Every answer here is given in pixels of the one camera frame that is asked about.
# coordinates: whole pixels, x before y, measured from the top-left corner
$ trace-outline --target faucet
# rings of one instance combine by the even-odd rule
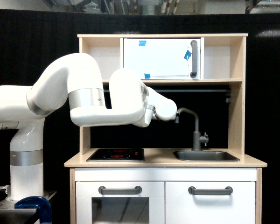
[[[201,135],[200,131],[199,131],[199,118],[197,113],[195,113],[192,110],[189,110],[185,107],[181,107],[177,110],[176,112],[176,118],[175,118],[175,123],[178,124],[179,123],[179,115],[182,112],[186,112],[189,114],[192,114],[195,118],[195,131],[193,132],[193,147],[192,147],[192,151],[202,151],[201,149],[201,145],[202,143],[205,144],[209,142],[209,137],[206,133],[204,133],[204,136]]]

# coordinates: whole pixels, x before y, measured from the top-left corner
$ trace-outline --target drawer handle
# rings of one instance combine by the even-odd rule
[[[189,187],[188,189],[191,195],[231,195],[233,192],[232,187],[226,187],[225,189],[196,189],[195,187]]]
[[[191,46],[193,49],[192,54],[192,72],[190,73],[191,78],[195,78],[197,76],[197,64],[198,64],[198,46],[197,41],[191,41]]]
[[[98,188],[101,195],[138,195],[142,192],[142,187],[136,186],[134,189],[106,189],[104,186]]]

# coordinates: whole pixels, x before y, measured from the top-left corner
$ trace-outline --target sink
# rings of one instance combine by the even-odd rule
[[[221,151],[176,151],[174,155],[183,161],[239,161],[239,158]]]

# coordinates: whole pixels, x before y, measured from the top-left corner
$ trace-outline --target stovetop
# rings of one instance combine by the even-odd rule
[[[86,161],[144,161],[144,149],[99,148]]]

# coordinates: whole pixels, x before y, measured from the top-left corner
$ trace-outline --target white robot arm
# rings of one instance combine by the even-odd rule
[[[176,117],[177,107],[175,102],[150,87],[147,87],[147,102],[145,101],[144,103],[145,105],[147,104],[145,116],[133,123],[133,125],[147,127],[152,119],[169,121],[174,120]]]
[[[67,97],[71,120],[78,126],[148,126],[154,112],[162,120],[172,117],[166,104],[171,107],[173,102],[146,87],[131,70],[114,72],[109,88],[112,109],[105,106],[96,61],[83,53],[57,59],[32,87],[0,86],[0,130],[19,130],[10,143],[13,200],[43,195],[44,119],[60,108]]]

